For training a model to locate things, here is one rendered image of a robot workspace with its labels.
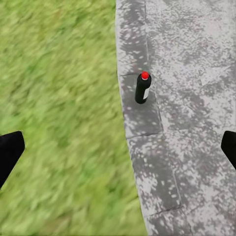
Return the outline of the pesticide atomizer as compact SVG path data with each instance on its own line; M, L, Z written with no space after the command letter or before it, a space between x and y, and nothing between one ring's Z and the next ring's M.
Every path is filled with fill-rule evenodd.
M145 71L137 77L135 101L138 104L144 104L147 100L150 87L151 87L151 76Z

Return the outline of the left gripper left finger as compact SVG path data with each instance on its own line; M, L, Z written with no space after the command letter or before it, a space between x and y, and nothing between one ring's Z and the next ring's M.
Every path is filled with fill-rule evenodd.
M25 150L22 132L0 136L0 189Z

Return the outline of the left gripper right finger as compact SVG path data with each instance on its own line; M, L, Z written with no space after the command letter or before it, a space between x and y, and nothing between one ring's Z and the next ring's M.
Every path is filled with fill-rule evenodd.
M222 138L221 149L236 169L236 132L225 131Z

